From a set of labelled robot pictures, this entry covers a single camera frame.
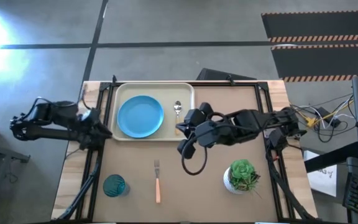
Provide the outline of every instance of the blue glass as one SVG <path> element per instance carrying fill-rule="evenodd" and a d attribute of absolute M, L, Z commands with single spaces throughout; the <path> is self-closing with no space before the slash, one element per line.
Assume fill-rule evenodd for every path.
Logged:
<path fill-rule="evenodd" d="M 103 191 L 109 197 L 126 196 L 130 187 L 118 174 L 110 175 L 103 183 Z"/>
<path fill-rule="evenodd" d="M 150 96 L 135 96 L 119 109 L 119 129 L 132 138 L 145 138 L 156 132 L 164 119 L 161 104 Z"/>

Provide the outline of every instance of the green succulent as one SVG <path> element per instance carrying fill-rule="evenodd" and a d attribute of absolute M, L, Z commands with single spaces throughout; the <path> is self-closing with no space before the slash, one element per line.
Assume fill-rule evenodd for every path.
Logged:
<path fill-rule="evenodd" d="M 241 159 L 230 165 L 229 177 L 230 183 L 236 190 L 248 191 L 256 187 L 260 176 L 247 159 Z"/>

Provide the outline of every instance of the brown tabletop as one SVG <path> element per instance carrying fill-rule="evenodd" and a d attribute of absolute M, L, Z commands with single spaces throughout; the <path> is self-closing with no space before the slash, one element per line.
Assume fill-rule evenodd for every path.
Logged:
<path fill-rule="evenodd" d="M 278 80 L 267 82 L 273 109 L 280 110 L 288 106 L 284 83 Z M 99 84 L 100 82 L 85 82 L 85 101 L 88 106 L 96 105 Z M 253 87 L 196 86 L 196 106 L 204 101 L 210 103 L 215 111 L 222 113 L 230 113 L 240 109 L 257 110 Z M 107 140 L 93 221 L 277 221 L 262 135 L 243 144 L 236 144 L 231 147 L 214 146 L 209 149 L 207 166 L 197 176 L 190 176 L 182 169 L 180 155 L 176 150 L 177 144 L 178 142 L 119 142 L 113 139 Z M 76 142 L 71 142 L 68 152 L 77 147 Z M 204 158 L 203 154 L 203 150 L 198 148 L 194 158 L 186 161 L 190 170 L 199 169 Z M 78 152 L 65 161 L 52 217 L 59 216 L 78 193 L 85 157 L 86 152 Z M 307 211 L 316 217 L 316 209 L 301 152 L 298 149 L 288 147 L 283 151 L 283 157 L 291 191 Z M 160 204 L 155 203 L 154 159 L 160 160 L 162 198 Z M 261 175 L 260 182 L 255 189 L 256 192 L 233 195 L 224 188 L 223 173 L 230 166 L 230 163 L 236 159 L 248 159 L 255 165 L 257 172 Z M 131 192 L 128 196 L 110 198 L 104 194 L 103 182 L 111 174 L 120 174 L 126 179 L 131 186 Z M 88 211 L 88 195 L 86 196 L 83 216 Z M 287 213 L 283 194 L 280 194 L 280 196 L 284 213 Z"/>

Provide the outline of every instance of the orange striped tape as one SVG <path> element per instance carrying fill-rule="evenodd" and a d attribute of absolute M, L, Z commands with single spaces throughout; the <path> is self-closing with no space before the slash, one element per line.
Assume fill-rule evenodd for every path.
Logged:
<path fill-rule="evenodd" d="M 316 13 L 342 13 L 342 12 L 358 12 L 358 10 L 350 11 L 316 11 L 316 12 L 267 12 L 262 13 L 262 16 L 266 15 L 280 15 L 280 14 L 316 14 Z"/>
<path fill-rule="evenodd" d="M 297 45 L 297 46 L 273 46 L 272 50 L 277 49 L 312 49 L 312 48 L 340 48 L 340 47 L 358 47 L 358 44 L 329 44 L 329 45 Z"/>
<path fill-rule="evenodd" d="M 341 41 L 358 40 L 358 35 L 319 35 L 319 36 L 299 36 L 299 37 L 272 37 L 268 39 L 273 43 L 288 42 L 311 42 L 311 41 Z"/>
<path fill-rule="evenodd" d="M 329 82 L 329 81 L 349 81 L 358 75 L 310 75 L 302 77 L 284 77 L 284 82 Z"/>

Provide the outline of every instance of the black floor mat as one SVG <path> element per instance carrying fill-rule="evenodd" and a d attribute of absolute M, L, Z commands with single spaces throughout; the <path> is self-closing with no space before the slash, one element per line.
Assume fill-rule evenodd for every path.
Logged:
<path fill-rule="evenodd" d="M 358 11 L 262 14 L 271 42 L 358 40 Z"/>
<path fill-rule="evenodd" d="M 358 76 L 358 44 L 272 47 L 286 82 L 342 81 Z"/>

